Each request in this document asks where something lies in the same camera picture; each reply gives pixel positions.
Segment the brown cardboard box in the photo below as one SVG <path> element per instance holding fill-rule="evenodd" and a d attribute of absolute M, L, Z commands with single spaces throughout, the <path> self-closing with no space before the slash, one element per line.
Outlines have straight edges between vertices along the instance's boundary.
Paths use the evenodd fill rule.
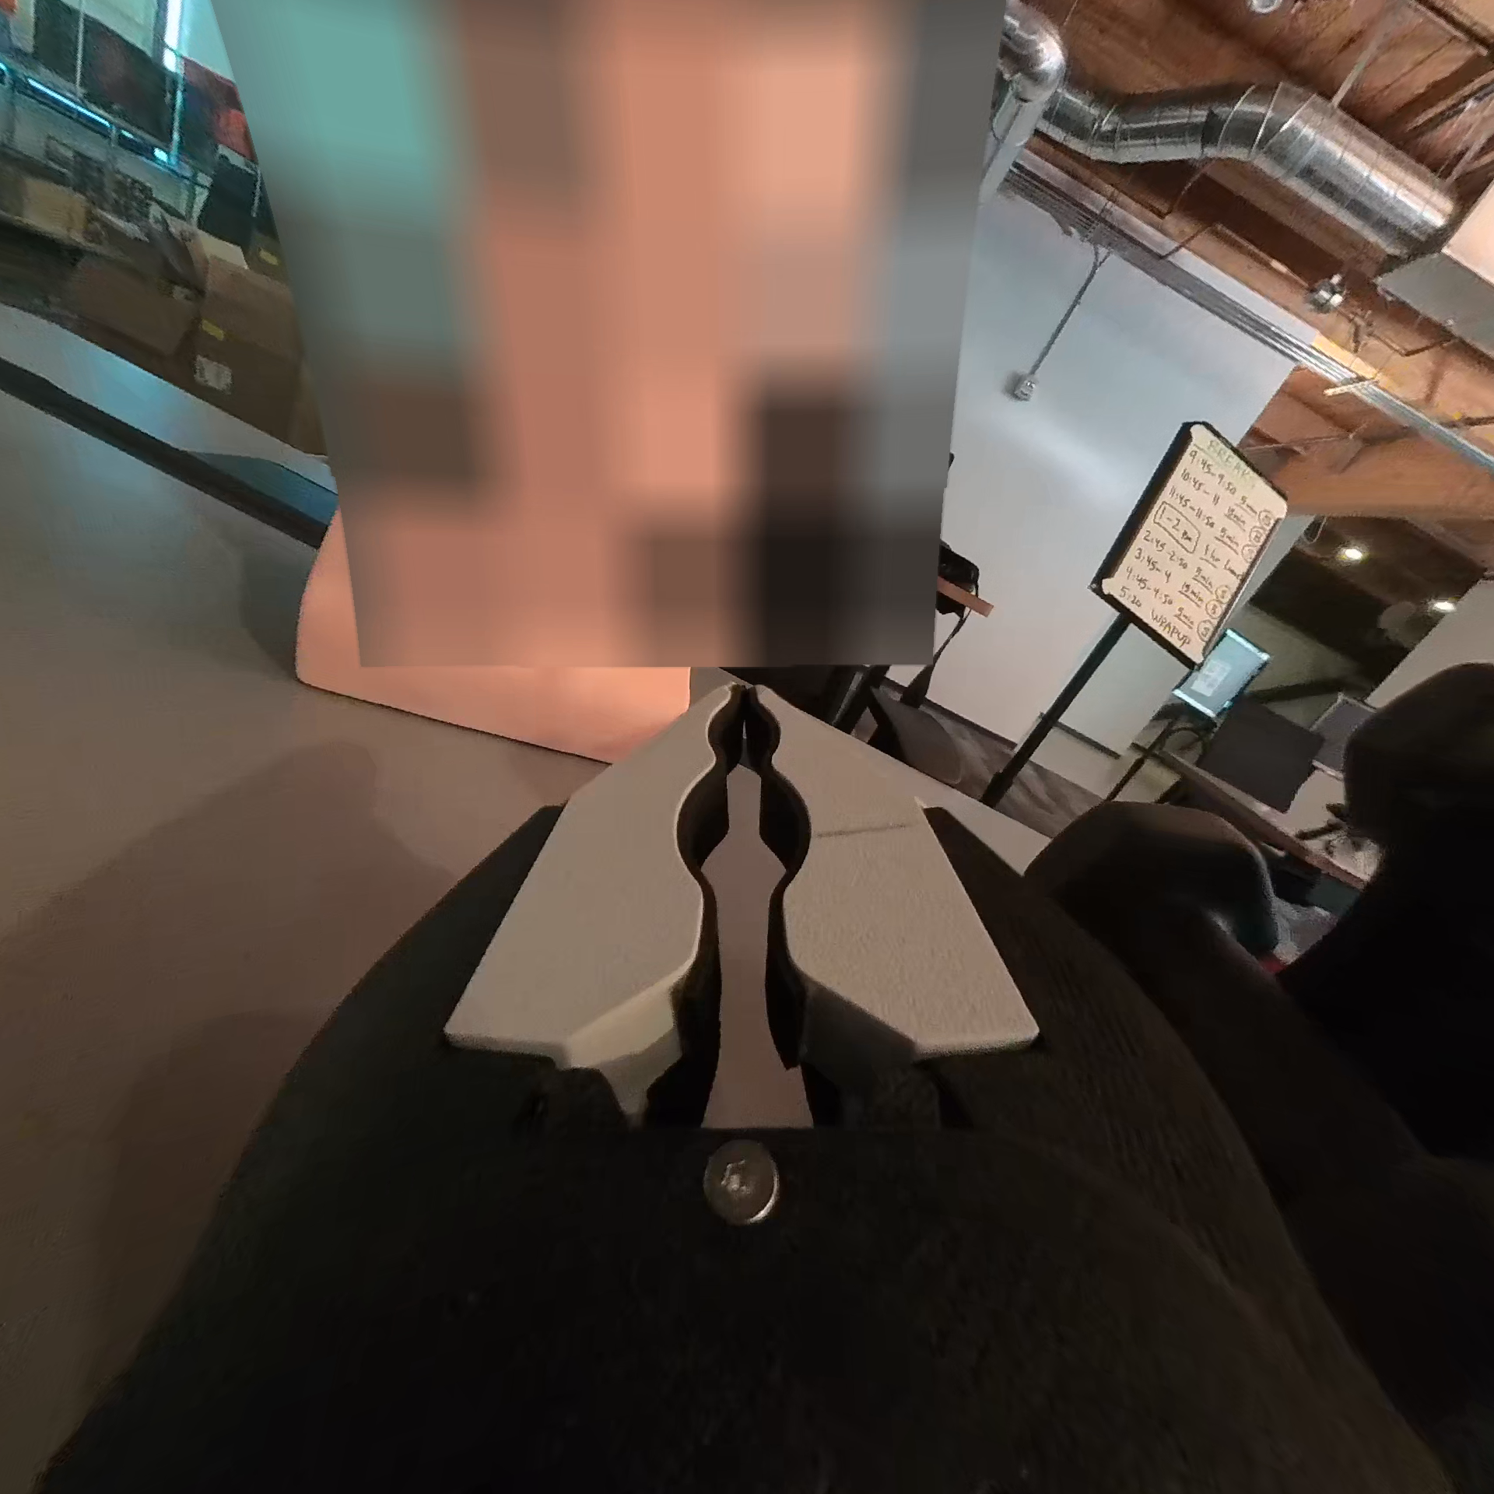
<path fill-rule="evenodd" d="M 308 456 L 327 456 L 300 325 L 282 282 L 207 255 L 181 347 L 187 392 Z"/>
<path fill-rule="evenodd" d="M 76 318 L 156 355 L 174 355 L 196 325 L 201 293 L 131 263 L 84 255 L 67 280 Z"/>

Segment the salmon pink sheet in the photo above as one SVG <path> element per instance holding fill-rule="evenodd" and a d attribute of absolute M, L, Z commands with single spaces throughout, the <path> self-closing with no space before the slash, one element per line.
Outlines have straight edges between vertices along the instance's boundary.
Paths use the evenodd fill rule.
<path fill-rule="evenodd" d="M 612 764 L 693 700 L 688 666 L 523 668 L 361 663 L 342 517 L 311 563 L 296 630 L 297 680 L 444 725 Z"/>

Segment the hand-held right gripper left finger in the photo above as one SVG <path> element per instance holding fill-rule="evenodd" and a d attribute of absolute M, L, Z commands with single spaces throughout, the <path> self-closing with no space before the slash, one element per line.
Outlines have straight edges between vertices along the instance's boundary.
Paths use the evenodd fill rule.
<path fill-rule="evenodd" d="M 719 1055 L 718 906 L 746 688 L 725 685 L 560 809 L 447 1019 L 462 1051 L 607 1080 L 632 1121 L 697 1121 Z"/>

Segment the lit computer monitor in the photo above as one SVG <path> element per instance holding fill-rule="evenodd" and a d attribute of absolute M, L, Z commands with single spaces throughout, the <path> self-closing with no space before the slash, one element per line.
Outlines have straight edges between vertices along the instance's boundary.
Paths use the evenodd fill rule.
<path fill-rule="evenodd" d="M 1270 662 L 1270 652 L 1228 629 L 1169 696 L 1186 711 L 1216 722 L 1242 699 Z"/>

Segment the whiteboard on black stand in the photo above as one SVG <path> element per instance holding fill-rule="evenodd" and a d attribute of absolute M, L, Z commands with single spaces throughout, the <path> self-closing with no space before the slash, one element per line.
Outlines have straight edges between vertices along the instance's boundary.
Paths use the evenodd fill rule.
<path fill-rule="evenodd" d="M 985 784 L 981 803 L 1001 805 L 1127 632 L 1138 630 L 1189 669 L 1205 663 L 1289 506 L 1209 422 L 1184 422 L 1091 579 L 1111 623 Z"/>

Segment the silver metal air duct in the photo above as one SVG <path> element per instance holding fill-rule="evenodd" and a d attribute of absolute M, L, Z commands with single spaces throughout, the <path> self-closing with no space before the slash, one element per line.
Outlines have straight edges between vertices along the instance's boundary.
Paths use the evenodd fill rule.
<path fill-rule="evenodd" d="M 1107 95 L 1069 78 L 1051 20 L 1007 3 L 1002 86 L 1030 134 L 1111 167 L 1233 164 L 1391 260 L 1440 248 L 1465 207 L 1447 182 L 1296 84 L 1211 84 Z"/>

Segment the black computer monitor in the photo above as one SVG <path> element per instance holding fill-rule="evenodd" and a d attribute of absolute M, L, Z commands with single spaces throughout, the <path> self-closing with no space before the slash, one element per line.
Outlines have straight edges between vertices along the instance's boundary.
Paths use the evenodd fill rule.
<path fill-rule="evenodd" d="M 1197 769 L 1270 811 L 1287 812 L 1323 747 L 1317 730 L 1245 699 L 1219 719 Z"/>

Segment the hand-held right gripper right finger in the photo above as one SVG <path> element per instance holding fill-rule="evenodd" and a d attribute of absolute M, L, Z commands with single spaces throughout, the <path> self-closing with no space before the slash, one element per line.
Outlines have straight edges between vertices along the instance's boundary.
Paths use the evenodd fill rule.
<path fill-rule="evenodd" d="M 763 685 L 744 749 L 781 864 L 764 996 L 784 1065 L 901 1071 L 1033 1046 L 1037 1018 L 915 792 Z"/>

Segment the metal storage shelf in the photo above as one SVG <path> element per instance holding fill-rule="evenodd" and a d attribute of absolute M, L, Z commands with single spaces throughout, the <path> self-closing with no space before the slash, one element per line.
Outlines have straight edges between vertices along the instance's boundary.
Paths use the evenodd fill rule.
<path fill-rule="evenodd" d="M 274 229 L 215 6 L 5 2 L 3 167 L 246 251 Z"/>

